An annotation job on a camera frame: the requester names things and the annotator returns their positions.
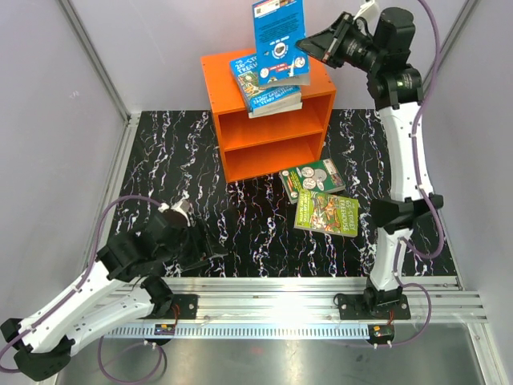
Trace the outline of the blue back-cover book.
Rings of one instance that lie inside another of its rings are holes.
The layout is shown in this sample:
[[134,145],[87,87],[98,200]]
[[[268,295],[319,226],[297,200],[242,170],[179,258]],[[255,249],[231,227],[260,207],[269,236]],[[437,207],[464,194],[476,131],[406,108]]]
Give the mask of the blue back-cover book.
[[310,84],[308,55],[296,46],[306,38],[303,2],[258,1],[252,17],[260,87]]

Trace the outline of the dark Tale of Two Cities book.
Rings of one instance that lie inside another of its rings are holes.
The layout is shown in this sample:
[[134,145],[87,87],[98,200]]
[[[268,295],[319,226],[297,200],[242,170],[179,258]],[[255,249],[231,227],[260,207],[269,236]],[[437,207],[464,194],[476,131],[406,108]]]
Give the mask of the dark Tale of Two Cities book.
[[270,110],[267,107],[266,108],[262,107],[262,108],[257,108],[257,110],[255,112],[249,112],[248,117],[250,119],[255,119],[255,118],[260,118],[260,117],[264,117],[264,116],[272,116],[272,115],[276,115],[276,114],[280,114],[280,113],[301,110],[302,107],[303,107],[302,102],[290,104],[290,105],[284,106],[284,107],[279,107],[279,108],[276,108],[273,110]]

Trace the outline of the blue 26-Storey Treehouse book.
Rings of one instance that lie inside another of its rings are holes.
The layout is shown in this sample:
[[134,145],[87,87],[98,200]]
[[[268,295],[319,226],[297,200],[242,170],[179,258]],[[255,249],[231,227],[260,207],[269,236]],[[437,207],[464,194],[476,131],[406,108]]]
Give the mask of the blue 26-Storey Treehouse book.
[[257,111],[257,108],[267,107],[273,110],[302,102],[301,89],[298,86],[287,85],[269,88],[259,86],[255,54],[234,59],[229,66],[248,113]]

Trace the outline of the green 65-Storey Treehouse book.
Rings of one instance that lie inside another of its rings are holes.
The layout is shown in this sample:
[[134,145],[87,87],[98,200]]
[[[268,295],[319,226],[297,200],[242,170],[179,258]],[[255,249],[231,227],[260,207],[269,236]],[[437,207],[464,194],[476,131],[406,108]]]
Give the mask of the green 65-Storey Treehouse book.
[[358,234],[357,199],[326,192],[300,191],[294,228],[343,237]]

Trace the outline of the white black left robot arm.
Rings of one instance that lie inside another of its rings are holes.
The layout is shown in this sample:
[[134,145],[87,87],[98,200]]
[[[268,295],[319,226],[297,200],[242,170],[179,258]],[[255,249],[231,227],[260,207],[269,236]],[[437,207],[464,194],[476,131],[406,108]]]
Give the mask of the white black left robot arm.
[[200,220],[165,209],[140,226],[110,237],[91,265],[57,297],[27,318],[9,318],[1,332],[15,349],[15,371],[34,381],[61,371],[84,347],[136,319],[185,317],[197,301],[174,294],[167,265],[208,265],[228,251]]

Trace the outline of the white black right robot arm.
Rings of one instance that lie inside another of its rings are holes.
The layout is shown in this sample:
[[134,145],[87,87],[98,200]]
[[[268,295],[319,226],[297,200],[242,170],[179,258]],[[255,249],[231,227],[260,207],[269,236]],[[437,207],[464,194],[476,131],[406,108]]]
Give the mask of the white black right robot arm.
[[408,309],[399,274],[414,224],[427,215],[435,217],[443,206],[426,167],[423,81],[409,63],[414,34],[414,16],[408,10],[389,7],[381,12],[374,33],[368,31],[362,14],[343,12],[328,28],[296,44],[329,67],[348,63],[364,71],[386,133],[390,195],[370,204],[370,216],[378,228],[377,255],[366,288],[353,304],[371,318],[398,316]]

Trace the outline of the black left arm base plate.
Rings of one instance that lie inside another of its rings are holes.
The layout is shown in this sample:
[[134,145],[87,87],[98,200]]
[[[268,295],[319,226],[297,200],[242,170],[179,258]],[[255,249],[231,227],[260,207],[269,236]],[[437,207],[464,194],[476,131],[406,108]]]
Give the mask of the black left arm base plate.
[[157,307],[157,319],[171,319],[176,315],[179,320],[194,320],[197,316],[199,296],[197,294],[174,294]]

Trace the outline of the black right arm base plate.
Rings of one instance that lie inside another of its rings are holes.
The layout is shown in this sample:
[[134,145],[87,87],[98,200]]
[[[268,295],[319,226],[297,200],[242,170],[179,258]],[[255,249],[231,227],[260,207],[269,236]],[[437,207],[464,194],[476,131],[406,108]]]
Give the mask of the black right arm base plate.
[[366,304],[363,294],[338,293],[333,297],[333,304],[338,308],[341,320],[409,320],[411,312],[406,295],[398,302],[377,306],[373,310]]

